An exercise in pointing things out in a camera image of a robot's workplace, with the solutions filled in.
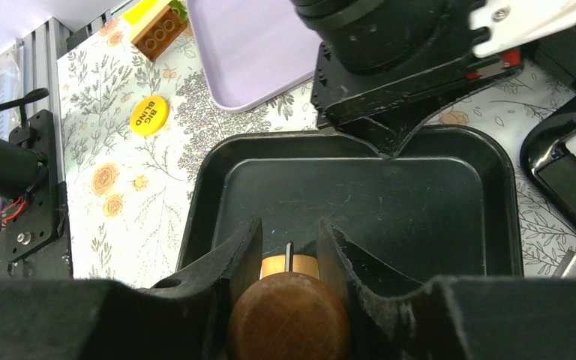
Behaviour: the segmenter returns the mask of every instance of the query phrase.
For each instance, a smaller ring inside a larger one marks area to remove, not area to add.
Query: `black tray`
[[[263,256],[296,253],[330,217],[399,272],[522,275],[512,163],[489,136],[465,127],[419,131],[394,160],[317,132],[234,136],[200,167],[178,269],[262,218]]]

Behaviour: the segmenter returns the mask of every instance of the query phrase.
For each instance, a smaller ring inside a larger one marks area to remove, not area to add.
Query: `baking pan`
[[[353,139],[317,132],[234,136],[209,153],[190,205],[178,268],[262,218],[263,257],[295,253],[331,218],[405,276],[522,275],[512,163],[466,127],[419,131],[383,160]]]
[[[215,104],[241,112],[312,77],[321,39],[288,0],[188,0]]]

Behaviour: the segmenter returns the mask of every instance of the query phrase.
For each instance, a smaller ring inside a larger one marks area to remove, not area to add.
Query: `tablecloth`
[[[126,34],[115,20],[58,60],[61,141],[74,277],[150,287],[176,270],[197,170],[211,148],[236,134],[314,129],[316,111],[312,82],[304,82],[251,111],[224,112],[212,102],[190,27],[155,63]],[[163,96],[170,114],[144,138],[131,132],[129,116],[149,95]],[[527,64],[518,78],[429,121],[484,131],[511,157],[526,276],[551,276],[576,251],[576,232],[517,167],[530,129],[573,96]],[[576,154],[576,137],[568,147]]]

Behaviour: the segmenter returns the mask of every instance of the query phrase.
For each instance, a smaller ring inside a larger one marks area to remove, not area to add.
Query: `yellow round token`
[[[155,134],[167,122],[169,104],[160,96],[142,100],[131,113],[131,130],[144,137]]]

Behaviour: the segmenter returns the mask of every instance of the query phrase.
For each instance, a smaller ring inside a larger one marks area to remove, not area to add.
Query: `white wall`
[[[123,0],[0,0],[0,54],[50,17],[70,30],[89,24]]]

